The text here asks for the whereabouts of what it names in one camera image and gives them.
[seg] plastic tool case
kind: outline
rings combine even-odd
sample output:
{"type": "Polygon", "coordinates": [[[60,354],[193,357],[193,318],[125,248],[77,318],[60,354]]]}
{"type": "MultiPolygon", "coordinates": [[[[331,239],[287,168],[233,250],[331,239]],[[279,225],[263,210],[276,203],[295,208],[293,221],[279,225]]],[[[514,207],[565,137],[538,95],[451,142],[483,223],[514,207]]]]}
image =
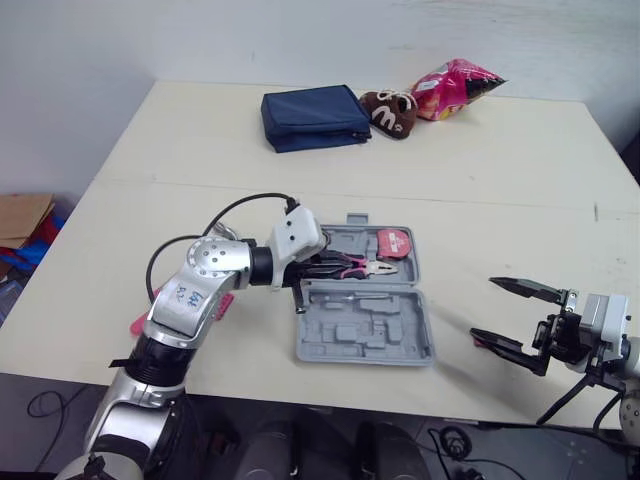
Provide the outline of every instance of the plastic tool case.
{"type": "Polygon", "coordinates": [[[347,215],[347,225],[322,225],[328,248],[375,260],[378,230],[408,234],[411,252],[401,260],[383,259],[398,267],[389,275],[365,280],[308,280],[302,284],[305,313],[298,315],[298,358],[308,362],[429,366],[433,336],[422,292],[411,230],[367,225],[367,215],[347,215]]]}

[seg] handwritten label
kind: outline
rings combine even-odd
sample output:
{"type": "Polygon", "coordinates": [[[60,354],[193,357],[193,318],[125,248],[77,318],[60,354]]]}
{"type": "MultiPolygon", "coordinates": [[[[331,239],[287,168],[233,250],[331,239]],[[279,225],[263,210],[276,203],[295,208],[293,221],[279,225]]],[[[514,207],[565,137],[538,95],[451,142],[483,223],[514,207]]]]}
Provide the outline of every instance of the handwritten label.
{"type": "Polygon", "coordinates": [[[176,293],[176,301],[179,304],[184,305],[186,303],[187,306],[193,308],[194,310],[197,310],[200,308],[200,304],[204,299],[203,294],[201,294],[196,290],[187,288],[183,285],[178,285],[176,287],[175,293],[176,293]]]}

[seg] black cable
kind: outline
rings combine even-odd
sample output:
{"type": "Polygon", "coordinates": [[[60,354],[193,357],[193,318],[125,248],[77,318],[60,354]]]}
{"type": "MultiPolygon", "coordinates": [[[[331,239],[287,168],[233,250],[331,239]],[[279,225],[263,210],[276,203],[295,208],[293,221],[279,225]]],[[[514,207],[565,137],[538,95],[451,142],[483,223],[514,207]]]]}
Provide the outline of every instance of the black cable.
{"type": "Polygon", "coordinates": [[[233,208],[236,208],[238,205],[241,205],[245,202],[250,202],[252,200],[257,200],[259,198],[282,198],[284,200],[287,201],[287,209],[288,210],[292,210],[293,208],[295,208],[295,206],[297,205],[297,202],[295,200],[295,198],[290,197],[289,195],[285,195],[284,193],[276,193],[276,192],[270,192],[270,193],[257,193],[255,195],[249,195],[248,197],[243,197],[240,200],[236,200],[235,202],[231,203],[230,205],[227,205],[225,208],[223,208],[220,213],[218,213],[218,215],[216,215],[213,220],[211,220],[211,222],[209,222],[209,225],[207,225],[207,228],[204,229],[204,231],[202,232],[202,235],[207,235],[211,229],[213,229],[213,226],[218,223],[220,221],[220,219],[227,214],[227,212],[233,208]]]}
{"type": "Polygon", "coordinates": [[[440,445],[438,445],[438,440],[436,440],[436,437],[433,434],[433,432],[438,433],[438,435],[440,434],[440,432],[438,430],[436,430],[435,428],[427,429],[427,433],[431,437],[431,440],[433,440],[433,444],[436,446],[436,453],[438,454],[438,460],[440,460],[440,465],[442,465],[442,470],[444,470],[444,474],[447,477],[447,480],[451,480],[451,475],[449,475],[449,470],[447,469],[447,466],[444,463],[444,459],[442,458],[442,453],[440,452],[440,445]]]}
{"type": "Polygon", "coordinates": [[[609,411],[613,408],[613,406],[616,403],[618,403],[620,400],[622,400],[622,397],[623,397],[622,392],[616,393],[616,395],[611,400],[609,400],[609,403],[607,403],[602,408],[602,410],[600,410],[600,413],[598,413],[598,416],[593,422],[593,433],[595,435],[600,434],[600,424],[602,423],[602,420],[604,419],[604,417],[606,417],[607,413],[609,413],[609,411]]]}
{"type": "Polygon", "coordinates": [[[553,417],[556,413],[558,413],[558,411],[562,407],[564,407],[567,403],[569,403],[569,401],[571,401],[573,397],[575,397],[578,393],[580,393],[584,387],[587,387],[589,385],[589,382],[590,380],[587,375],[582,377],[580,381],[571,388],[571,390],[565,393],[562,397],[560,397],[558,401],[556,401],[556,403],[554,403],[553,405],[551,405],[551,407],[549,407],[549,410],[547,410],[536,421],[536,425],[540,426],[545,424],[551,417],[553,417]]]}
{"type": "Polygon", "coordinates": [[[160,255],[162,253],[162,251],[167,248],[169,245],[173,245],[176,242],[181,242],[182,240],[196,240],[198,238],[200,238],[202,235],[182,235],[180,237],[176,237],[176,238],[172,238],[171,240],[168,240],[166,242],[164,242],[162,245],[160,245],[155,252],[153,252],[153,255],[151,255],[151,258],[149,259],[149,263],[147,264],[147,272],[145,274],[145,284],[147,286],[147,296],[149,297],[149,301],[151,303],[153,303],[153,301],[156,299],[156,296],[153,294],[153,287],[151,286],[151,272],[153,271],[153,264],[156,261],[156,258],[158,258],[158,255],[160,255]]]}
{"type": "Polygon", "coordinates": [[[284,193],[269,192],[269,193],[257,193],[255,195],[249,195],[247,197],[243,197],[239,200],[236,200],[235,202],[223,208],[220,211],[220,213],[218,213],[213,218],[213,220],[209,222],[209,225],[207,225],[207,228],[204,229],[204,232],[202,233],[202,235],[182,235],[180,237],[175,237],[175,238],[172,238],[171,240],[166,241],[165,243],[160,245],[155,252],[153,252],[153,255],[151,255],[151,258],[149,259],[149,263],[147,264],[147,271],[145,274],[145,285],[147,287],[147,296],[149,297],[149,301],[153,303],[156,297],[153,294],[153,286],[151,285],[151,272],[153,271],[153,265],[156,259],[158,258],[158,255],[160,255],[165,248],[167,248],[169,245],[173,245],[176,242],[180,242],[183,240],[197,240],[198,238],[207,235],[211,231],[211,229],[213,229],[214,225],[218,223],[220,219],[229,212],[229,210],[237,207],[238,205],[242,205],[243,203],[250,202],[252,200],[258,200],[260,198],[282,198],[286,200],[287,212],[290,212],[298,205],[295,198],[290,197],[289,195],[285,195],[284,193]]]}
{"type": "Polygon", "coordinates": [[[467,458],[465,460],[461,460],[464,463],[493,463],[494,465],[500,465],[507,470],[511,470],[515,476],[517,476],[520,480],[527,480],[524,475],[518,472],[515,468],[507,465],[506,463],[499,462],[497,460],[489,460],[488,458],[467,458]]]}
{"type": "Polygon", "coordinates": [[[493,463],[495,465],[499,465],[503,468],[510,470],[520,480],[527,480],[524,477],[524,475],[518,472],[515,468],[511,467],[510,465],[507,465],[506,463],[499,462],[498,460],[491,460],[488,458],[464,458],[462,455],[464,455],[465,453],[468,455],[471,452],[472,447],[471,447],[471,438],[461,428],[452,427],[452,426],[446,427],[443,430],[430,428],[427,430],[427,432],[429,433],[429,436],[433,440],[433,444],[436,447],[435,451],[419,442],[415,442],[415,443],[418,447],[428,450],[430,452],[436,453],[438,455],[438,459],[440,460],[440,465],[442,465],[442,469],[444,470],[448,480],[451,480],[451,477],[444,463],[443,457],[451,458],[452,460],[456,462],[461,462],[461,463],[493,463]],[[440,438],[441,442],[443,440],[447,440],[448,442],[447,444],[445,443],[442,444],[442,449],[445,452],[451,451],[451,453],[449,454],[445,453],[443,455],[442,452],[440,452],[440,446],[436,441],[436,437],[434,436],[433,432],[436,432],[438,434],[438,437],[440,438]]]}
{"type": "Polygon", "coordinates": [[[64,427],[65,412],[67,410],[67,407],[69,406],[69,404],[71,402],[73,402],[76,398],[78,398],[78,395],[80,395],[82,392],[84,392],[88,387],[89,387],[89,385],[83,385],[67,401],[64,400],[64,397],[62,396],[62,394],[60,392],[57,392],[55,390],[46,390],[44,392],[40,392],[39,394],[37,394],[27,404],[27,415],[29,415],[31,418],[50,417],[51,415],[55,415],[56,413],[60,412],[60,421],[58,422],[58,428],[56,429],[56,434],[54,435],[53,440],[49,444],[49,447],[44,452],[44,455],[42,455],[42,458],[38,462],[38,465],[36,466],[36,468],[34,470],[35,472],[39,472],[40,471],[40,469],[44,465],[44,462],[47,461],[47,458],[51,454],[51,451],[53,450],[53,447],[55,447],[56,443],[58,442],[58,440],[60,438],[60,435],[62,434],[62,428],[64,427]],[[42,412],[42,399],[47,395],[54,395],[58,400],[59,407],[54,409],[54,410],[48,411],[48,412],[42,412]],[[32,410],[32,407],[34,406],[34,404],[36,402],[38,402],[38,407],[40,409],[40,413],[35,413],[32,410]]]}
{"type": "Polygon", "coordinates": [[[640,452],[640,447],[636,447],[634,445],[631,445],[630,443],[617,441],[617,440],[610,439],[610,438],[605,438],[600,434],[595,434],[592,430],[583,430],[583,429],[576,428],[576,427],[563,427],[562,425],[529,425],[529,424],[520,424],[520,423],[499,423],[499,424],[496,424],[496,426],[492,427],[492,428],[495,428],[495,429],[499,429],[499,428],[536,428],[536,429],[543,429],[543,430],[557,430],[559,432],[573,433],[575,435],[582,435],[583,437],[593,438],[594,440],[598,440],[598,441],[604,443],[608,447],[623,448],[627,452],[633,452],[633,453],[640,452]]]}

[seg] white table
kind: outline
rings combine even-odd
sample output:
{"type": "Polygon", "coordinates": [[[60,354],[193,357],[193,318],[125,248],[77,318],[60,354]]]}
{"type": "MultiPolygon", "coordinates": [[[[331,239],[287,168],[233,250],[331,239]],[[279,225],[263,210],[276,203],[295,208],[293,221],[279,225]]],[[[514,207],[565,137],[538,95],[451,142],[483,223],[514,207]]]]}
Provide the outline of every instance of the white table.
{"type": "MultiPolygon", "coordinates": [[[[295,194],[323,223],[367,212],[372,224],[410,227],[437,363],[301,362],[290,292],[250,288],[198,352],[192,393],[530,423],[579,377],[553,361],[540,378],[472,346],[470,327],[529,344],[556,311],[489,276],[630,295],[640,318],[640,190],[584,105],[486,98],[445,122],[420,121],[402,142],[374,134],[366,145],[275,154],[259,117],[262,94],[275,90],[156,84],[0,329],[0,370],[109,384],[106,366],[129,354],[128,326],[148,307],[154,248],[258,191],[295,194]]],[[[281,214],[264,200],[226,220],[264,240],[281,214]]],[[[155,285],[186,248],[163,254],[155,285]]],[[[611,396],[588,389],[553,421],[589,426],[611,396]]],[[[618,425],[615,412],[604,425],[618,425]]]]}

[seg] pink object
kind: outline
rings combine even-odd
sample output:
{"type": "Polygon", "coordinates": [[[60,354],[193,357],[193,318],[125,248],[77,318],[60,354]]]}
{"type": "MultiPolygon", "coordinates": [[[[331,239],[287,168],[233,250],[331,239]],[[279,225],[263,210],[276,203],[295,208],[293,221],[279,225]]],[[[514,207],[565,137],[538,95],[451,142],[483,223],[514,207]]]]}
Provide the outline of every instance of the pink object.
{"type": "MultiPolygon", "coordinates": [[[[159,291],[160,289],[153,292],[153,294],[158,295],[159,291]]],[[[219,322],[220,320],[222,320],[222,317],[224,317],[224,314],[227,312],[227,310],[233,303],[234,298],[235,296],[233,295],[233,293],[227,293],[224,297],[222,297],[222,300],[220,300],[220,306],[218,307],[218,314],[216,315],[216,319],[215,319],[216,322],[219,322]]],[[[135,335],[137,337],[142,333],[142,329],[144,327],[144,321],[146,320],[148,314],[149,314],[149,311],[146,311],[145,313],[140,315],[138,318],[136,318],[136,321],[129,326],[129,331],[131,332],[132,335],[135,335]]]]}
{"type": "Polygon", "coordinates": [[[411,94],[418,103],[419,117],[444,120],[504,82],[495,73],[455,58],[420,78],[411,94]]]}
{"type": "Polygon", "coordinates": [[[399,260],[409,255],[410,251],[409,235],[402,230],[392,228],[378,230],[378,258],[399,260]]]}

